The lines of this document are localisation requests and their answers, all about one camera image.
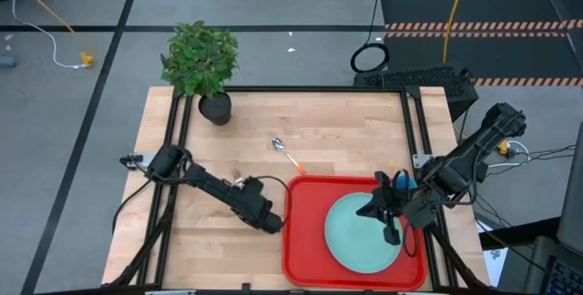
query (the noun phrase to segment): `gray floor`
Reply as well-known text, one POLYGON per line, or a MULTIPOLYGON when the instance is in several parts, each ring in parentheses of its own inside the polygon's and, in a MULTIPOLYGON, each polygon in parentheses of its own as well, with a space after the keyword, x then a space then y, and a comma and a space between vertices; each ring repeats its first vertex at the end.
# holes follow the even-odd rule
MULTIPOLYGON (((72 25, 115 25, 125 0, 45 1, 72 25)), ((204 19, 212 25, 367 25, 372 9, 373 0, 136 0, 128 24, 204 19)), ((58 25, 32 0, 19 0, 17 10, 30 22, 58 25)), ((382 23, 380 14, 375 21, 382 23)), ((14 23, 10 4, 0 3, 0 25, 14 23)), ((19 59, 17 68, 0 69, 0 119, 5 121, 0 127, 3 294, 22 288, 112 34, 84 36, 97 47, 97 65, 70 70, 52 63, 44 35, 0 34, 0 55, 19 59)), ((348 60, 366 38, 365 33, 333 32, 236 36, 240 70, 231 83, 237 85, 350 85, 348 60)), ((134 146, 148 87, 162 84, 159 53, 167 48, 168 37, 122 36, 37 292, 99 285, 111 218, 127 175, 117 160, 134 146)), ((78 40, 65 33, 57 33, 56 39, 59 60, 78 64, 78 40)), ((376 55, 364 56, 361 63, 373 65, 380 58, 376 55)), ((478 93, 481 98, 470 111, 466 133, 478 127, 492 104, 506 101, 527 114, 527 133, 520 140, 529 149, 575 142, 583 120, 580 87, 480 87, 478 93)), ((569 164, 568 158, 533 162, 489 178, 481 194, 514 224, 554 217, 561 210, 569 164)))

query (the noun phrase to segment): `warning stripe tape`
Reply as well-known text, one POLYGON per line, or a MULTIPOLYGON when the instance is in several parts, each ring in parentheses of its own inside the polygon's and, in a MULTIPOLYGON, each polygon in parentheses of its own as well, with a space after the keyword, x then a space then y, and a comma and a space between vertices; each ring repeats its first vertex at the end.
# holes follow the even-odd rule
MULTIPOLYGON (((565 37, 559 32, 451 32, 450 37, 565 37)), ((437 32, 388 32, 385 37, 445 37, 445 33, 437 32)))
POLYGON ((477 78, 475 86, 583 86, 583 77, 477 78))
MULTIPOLYGON (((390 23, 384 26, 387 30, 422 30, 445 31, 447 22, 415 22, 390 23)), ((493 30, 564 30, 583 27, 583 19, 572 19, 563 22, 453 22, 451 29, 455 31, 493 31, 493 30)))

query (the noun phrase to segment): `light blue plate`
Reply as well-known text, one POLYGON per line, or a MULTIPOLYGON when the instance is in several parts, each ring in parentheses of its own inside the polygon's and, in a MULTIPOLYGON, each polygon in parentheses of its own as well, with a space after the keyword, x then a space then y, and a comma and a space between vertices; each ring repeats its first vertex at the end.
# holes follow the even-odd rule
MULTIPOLYGON (((384 241, 385 225, 381 221, 356 215, 356 210, 372 198, 370 193, 353 193, 338 199, 328 211, 324 228, 332 255, 347 269, 360 273, 385 270, 401 250, 401 245, 384 241)), ((394 220, 394 225, 403 242, 399 219, 394 220)))

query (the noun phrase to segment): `black pot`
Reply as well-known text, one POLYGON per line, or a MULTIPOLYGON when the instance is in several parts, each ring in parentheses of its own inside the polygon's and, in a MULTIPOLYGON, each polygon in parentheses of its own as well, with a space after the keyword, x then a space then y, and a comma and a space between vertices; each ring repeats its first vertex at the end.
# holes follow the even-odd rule
POLYGON ((230 97, 227 94, 218 93, 212 99, 203 96, 199 101, 199 111, 210 122, 222 126, 230 120, 230 97))

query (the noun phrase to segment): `spoon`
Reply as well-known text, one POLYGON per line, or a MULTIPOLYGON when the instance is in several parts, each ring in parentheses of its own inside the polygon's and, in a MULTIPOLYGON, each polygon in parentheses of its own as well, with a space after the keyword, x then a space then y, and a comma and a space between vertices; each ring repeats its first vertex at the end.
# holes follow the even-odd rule
POLYGON ((280 152, 283 152, 283 154, 285 154, 285 156, 287 156, 290 161, 293 163, 293 165, 295 165, 296 168, 298 168, 298 171, 300 171, 300 173, 305 174, 306 173, 306 169, 303 168, 303 166, 301 164, 299 164, 298 162, 295 161, 295 159, 293 159, 290 154, 288 154, 288 152, 285 151, 285 146, 283 145, 283 141, 281 141, 281 139, 279 139, 278 137, 275 137, 272 141, 273 143, 273 147, 280 152))

